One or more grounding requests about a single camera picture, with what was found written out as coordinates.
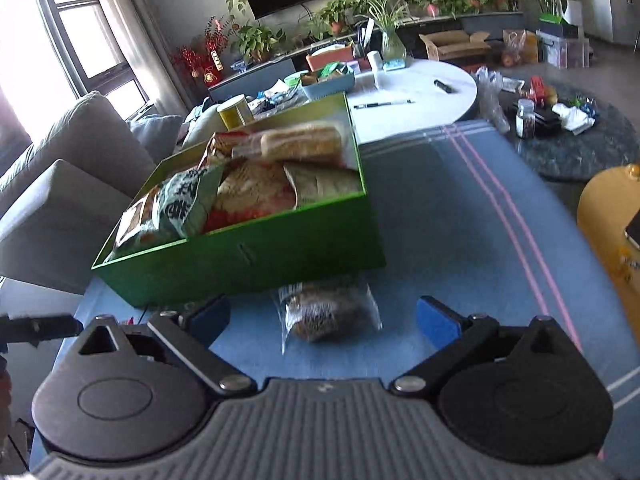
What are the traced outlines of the yellow wooden stool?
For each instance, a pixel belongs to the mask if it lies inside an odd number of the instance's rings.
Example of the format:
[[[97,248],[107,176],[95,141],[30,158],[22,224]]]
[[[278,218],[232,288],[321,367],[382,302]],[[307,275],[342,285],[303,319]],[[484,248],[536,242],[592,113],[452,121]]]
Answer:
[[[639,309],[639,237],[627,226],[639,212],[639,165],[603,170],[582,190],[577,224],[605,268],[620,300]]]

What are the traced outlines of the packaged bread slice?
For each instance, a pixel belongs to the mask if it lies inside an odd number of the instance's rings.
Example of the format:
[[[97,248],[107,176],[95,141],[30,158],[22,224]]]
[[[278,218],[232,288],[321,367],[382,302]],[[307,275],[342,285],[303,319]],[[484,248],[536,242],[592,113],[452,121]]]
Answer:
[[[343,166],[352,133],[326,120],[270,128],[251,133],[231,149],[232,159],[262,162],[316,162]]]

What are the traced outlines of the red yellow snack packet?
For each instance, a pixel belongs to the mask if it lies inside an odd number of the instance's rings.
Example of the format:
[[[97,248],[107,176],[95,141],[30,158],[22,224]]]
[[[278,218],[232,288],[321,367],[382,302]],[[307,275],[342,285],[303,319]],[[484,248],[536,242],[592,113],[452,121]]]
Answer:
[[[295,208],[296,196],[278,162],[247,160],[219,185],[202,233]]]

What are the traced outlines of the white round coffee table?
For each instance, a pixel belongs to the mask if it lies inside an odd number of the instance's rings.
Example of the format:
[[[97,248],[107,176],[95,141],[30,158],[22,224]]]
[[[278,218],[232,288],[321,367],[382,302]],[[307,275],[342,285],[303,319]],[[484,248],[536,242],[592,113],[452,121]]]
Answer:
[[[477,85],[469,73],[424,58],[401,70],[360,74],[347,93],[360,144],[452,124],[472,110],[476,98]]]

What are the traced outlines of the clear storage bin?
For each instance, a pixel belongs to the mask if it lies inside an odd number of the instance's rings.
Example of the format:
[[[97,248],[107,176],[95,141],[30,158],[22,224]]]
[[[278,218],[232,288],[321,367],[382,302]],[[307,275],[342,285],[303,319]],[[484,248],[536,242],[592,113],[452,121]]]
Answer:
[[[588,68],[590,43],[587,38],[563,38],[536,31],[538,54],[541,63],[548,63],[560,70]]]

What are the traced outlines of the green chips bag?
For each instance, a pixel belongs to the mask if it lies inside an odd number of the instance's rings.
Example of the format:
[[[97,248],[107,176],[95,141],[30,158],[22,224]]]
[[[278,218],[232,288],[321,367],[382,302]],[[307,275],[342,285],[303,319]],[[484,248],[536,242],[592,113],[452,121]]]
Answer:
[[[120,217],[106,261],[200,234],[223,173],[224,164],[192,167],[151,188]]]

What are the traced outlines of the blue plaid tablecloth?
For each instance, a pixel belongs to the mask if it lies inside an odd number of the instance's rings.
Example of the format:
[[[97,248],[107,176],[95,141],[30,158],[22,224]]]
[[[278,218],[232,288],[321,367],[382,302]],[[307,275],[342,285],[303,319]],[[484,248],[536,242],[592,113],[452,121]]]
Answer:
[[[205,351],[258,391],[213,406],[174,448],[134,464],[55,452],[37,479],[625,479],[639,404],[608,387],[639,350],[602,266],[555,195],[479,122],[366,146],[386,265],[384,327],[282,353],[276,308],[235,298]],[[432,296],[465,318],[436,350]]]

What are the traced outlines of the black white pen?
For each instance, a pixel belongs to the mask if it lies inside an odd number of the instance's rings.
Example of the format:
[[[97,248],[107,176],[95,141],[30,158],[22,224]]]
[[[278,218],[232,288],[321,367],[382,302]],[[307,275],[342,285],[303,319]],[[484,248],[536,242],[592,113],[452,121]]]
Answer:
[[[397,106],[397,105],[408,105],[414,104],[413,100],[398,100],[398,101],[388,101],[388,102],[372,102],[372,103],[361,103],[356,104],[352,108],[354,110],[370,110],[371,108],[378,108],[384,106]]]

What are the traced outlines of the grey sofa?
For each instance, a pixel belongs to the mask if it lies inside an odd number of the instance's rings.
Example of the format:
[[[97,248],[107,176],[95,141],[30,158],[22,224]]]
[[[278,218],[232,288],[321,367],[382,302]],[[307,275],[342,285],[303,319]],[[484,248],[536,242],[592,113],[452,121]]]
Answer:
[[[81,294],[107,237],[156,166],[174,151],[183,119],[125,122],[102,94],[78,100],[1,176],[1,274]]]

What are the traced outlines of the red flower decoration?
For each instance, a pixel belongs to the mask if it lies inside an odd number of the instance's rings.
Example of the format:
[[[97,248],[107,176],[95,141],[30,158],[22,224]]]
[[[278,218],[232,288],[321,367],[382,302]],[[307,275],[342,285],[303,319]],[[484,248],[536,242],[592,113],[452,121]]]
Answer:
[[[216,86],[224,80],[221,55],[230,46],[231,37],[239,28],[233,15],[223,18],[212,16],[200,36],[169,55],[171,63],[185,70],[193,79],[201,79],[206,88]]]

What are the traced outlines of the brown white snack packet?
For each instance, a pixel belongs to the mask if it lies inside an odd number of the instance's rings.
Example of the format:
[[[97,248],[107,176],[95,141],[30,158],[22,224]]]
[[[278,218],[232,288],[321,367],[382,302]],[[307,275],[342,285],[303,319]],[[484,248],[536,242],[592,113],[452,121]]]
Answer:
[[[355,170],[302,162],[286,162],[283,170],[294,190],[297,209],[361,191]]]

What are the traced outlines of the long tv cabinet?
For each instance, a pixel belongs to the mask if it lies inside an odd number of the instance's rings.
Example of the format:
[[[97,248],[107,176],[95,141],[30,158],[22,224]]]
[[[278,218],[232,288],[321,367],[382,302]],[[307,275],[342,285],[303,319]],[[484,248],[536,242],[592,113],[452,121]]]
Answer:
[[[284,79],[286,76],[301,70],[308,70],[307,55],[315,54],[322,48],[333,46],[334,44],[346,44],[349,54],[362,53],[363,59],[367,61],[366,53],[370,50],[382,52],[382,32],[376,27],[373,29],[367,47],[358,47],[358,42],[362,36],[362,32],[359,29],[366,28],[367,24],[368,21],[364,20],[362,25],[357,26],[356,32],[322,40],[307,47],[279,54],[265,63],[255,64],[245,72],[237,73],[224,79],[219,84],[215,84],[208,89],[208,94],[215,103],[225,101],[237,94],[256,96],[258,92],[269,89],[278,79]],[[426,58],[426,47],[419,39],[420,34],[462,29],[468,34],[488,32],[489,42],[496,42],[502,40],[503,29],[524,28],[525,16],[523,12],[490,12],[459,15],[456,18],[452,16],[414,18],[413,20],[409,18],[397,29],[397,33],[410,58]]]

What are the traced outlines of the orange box on table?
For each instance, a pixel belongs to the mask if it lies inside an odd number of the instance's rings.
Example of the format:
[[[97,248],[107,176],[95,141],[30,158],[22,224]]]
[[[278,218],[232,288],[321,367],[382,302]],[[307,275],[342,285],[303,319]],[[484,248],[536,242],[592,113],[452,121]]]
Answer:
[[[314,53],[306,56],[309,69],[312,72],[322,70],[322,68],[330,63],[352,62],[354,55],[352,54],[352,46],[348,44],[332,44],[332,46],[322,48]]]

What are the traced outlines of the clear dark snack packet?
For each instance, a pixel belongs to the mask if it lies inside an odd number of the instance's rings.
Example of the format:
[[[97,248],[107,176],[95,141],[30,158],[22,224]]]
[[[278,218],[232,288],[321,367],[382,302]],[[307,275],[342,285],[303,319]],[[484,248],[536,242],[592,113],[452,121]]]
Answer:
[[[282,353],[291,340],[316,344],[383,329],[370,285],[357,275],[282,286],[276,305]]]

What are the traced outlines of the black marker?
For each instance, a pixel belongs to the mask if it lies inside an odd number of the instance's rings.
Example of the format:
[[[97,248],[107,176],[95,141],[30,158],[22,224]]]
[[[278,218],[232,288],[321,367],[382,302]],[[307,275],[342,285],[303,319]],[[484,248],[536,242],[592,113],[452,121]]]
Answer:
[[[447,94],[454,93],[454,88],[450,87],[449,84],[445,84],[443,81],[440,81],[439,79],[434,80],[434,85],[440,90],[442,90],[443,92],[446,92]]]

